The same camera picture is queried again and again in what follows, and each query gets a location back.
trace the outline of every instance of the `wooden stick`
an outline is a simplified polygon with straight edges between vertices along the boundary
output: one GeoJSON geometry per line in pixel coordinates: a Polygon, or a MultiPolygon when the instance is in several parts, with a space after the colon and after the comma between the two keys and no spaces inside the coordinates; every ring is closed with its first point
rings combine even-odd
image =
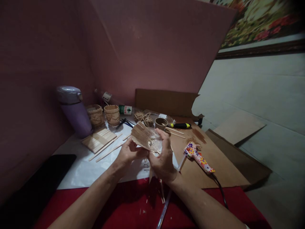
{"type": "Polygon", "coordinates": [[[117,140],[122,134],[120,134],[119,136],[117,136],[115,139],[113,139],[112,141],[108,142],[107,145],[105,145],[103,148],[100,149],[100,151],[98,151],[93,157],[91,157],[89,159],[89,161],[91,161],[93,158],[95,158],[97,155],[99,155],[104,149],[106,149],[108,146],[110,146],[115,140],[117,140]]]}
{"type": "Polygon", "coordinates": [[[163,201],[164,201],[164,203],[165,203],[165,198],[164,198],[164,191],[163,191],[162,179],[160,179],[160,183],[161,183],[161,192],[162,192],[162,198],[163,198],[163,201]]]}
{"type": "Polygon", "coordinates": [[[112,151],[115,151],[117,148],[121,147],[124,143],[120,144],[119,146],[117,146],[116,148],[114,148],[113,150],[111,150],[109,153],[104,154],[103,156],[101,156],[99,159],[97,159],[95,162],[99,162],[100,160],[102,160],[104,157],[106,157],[108,154],[110,154],[112,151]]]}
{"type": "Polygon", "coordinates": [[[173,128],[170,128],[170,127],[165,127],[166,129],[168,129],[168,130],[173,130],[173,131],[176,131],[176,132],[178,132],[179,134],[183,134],[184,135],[184,133],[183,132],[180,132],[180,131],[177,131],[177,130],[175,130],[175,129],[173,129],[173,128]]]}
{"type": "Polygon", "coordinates": [[[130,135],[126,136],[123,141],[125,141],[126,139],[128,139],[130,137],[130,135]]]}
{"type": "Polygon", "coordinates": [[[150,168],[149,168],[149,184],[150,184],[150,182],[151,182],[151,180],[152,180],[152,177],[153,177],[153,168],[150,167],[150,168]]]}
{"type": "Polygon", "coordinates": [[[178,136],[178,137],[182,137],[182,138],[185,138],[185,137],[183,137],[183,136],[181,136],[181,135],[178,135],[178,134],[175,134],[175,133],[173,133],[173,132],[170,132],[171,134],[173,134],[173,135],[176,135],[176,136],[178,136]]]}

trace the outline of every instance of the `power cord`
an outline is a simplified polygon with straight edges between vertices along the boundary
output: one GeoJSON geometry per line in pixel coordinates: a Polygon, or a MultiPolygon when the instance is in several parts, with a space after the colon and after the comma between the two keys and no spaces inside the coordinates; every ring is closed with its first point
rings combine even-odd
{"type": "Polygon", "coordinates": [[[221,195],[222,195],[222,198],[223,198],[223,202],[225,203],[225,207],[229,210],[228,208],[228,204],[227,204],[227,201],[226,201],[226,198],[225,198],[225,194],[223,192],[223,189],[222,189],[222,186],[221,184],[219,183],[219,181],[217,180],[217,177],[214,175],[214,173],[211,174],[211,176],[214,178],[214,180],[216,180],[219,188],[220,188],[220,191],[221,191],[221,195]]]}

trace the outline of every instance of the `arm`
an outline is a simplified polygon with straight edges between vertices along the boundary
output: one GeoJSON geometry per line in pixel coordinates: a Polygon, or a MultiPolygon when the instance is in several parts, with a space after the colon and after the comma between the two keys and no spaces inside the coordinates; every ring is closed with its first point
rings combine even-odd
{"type": "Polygon", "coordinates": [[[173,166],[169,135],[159,129],[157,132],[162,138],[162,153],[155,157],[150,152],[148,160],[158,177],[164,180],[187,206],[199,228],[246,229],[246,226],[217,200],[184,180],[173,166]]]}
{"type": "Polygon", "coordinates": [[[120,150],[113,164],[88,188],[49,229],[92,228],[100,211],[119,180],[135,159],[147,156],[147,150],[137,147],[129,138],[120,150]]]}

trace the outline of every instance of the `purple water bottle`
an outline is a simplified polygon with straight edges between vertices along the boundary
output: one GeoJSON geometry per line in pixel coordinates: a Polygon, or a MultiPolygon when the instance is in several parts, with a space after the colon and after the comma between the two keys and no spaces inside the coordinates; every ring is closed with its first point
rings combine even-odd
{"type": "Polygon", "coordinates": [[[93,133],[87,110],[84,107],[81,91],[72,86],[56,88],[57,99],[67,119],[73,126],[79,138],[85,138],[93,133]]]}

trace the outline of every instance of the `red table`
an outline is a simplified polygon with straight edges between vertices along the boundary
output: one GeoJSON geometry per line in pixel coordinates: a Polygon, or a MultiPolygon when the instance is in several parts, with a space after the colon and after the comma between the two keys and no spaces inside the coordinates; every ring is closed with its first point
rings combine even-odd
{"type": "MultiPolygon", "coordinates": [[[[165,197],[169,188],[164,185],[165,197]]],[[[47,228],[87,188],[57,190],[43,210],[35,229],[47,228]]],[[[204,189],[223,204],[219,189],[204,189]]],[[[160,183],[148,178],[119,183],[99,214],[93,228],[156,228],[163,204],[160,183]]],[[[270,225],[240,187],[224,188],[230,211],[250,229],[271,229],[270,225]]],[[[183,202],[172,193],[162,228],[197,228],[183,202]]]]}

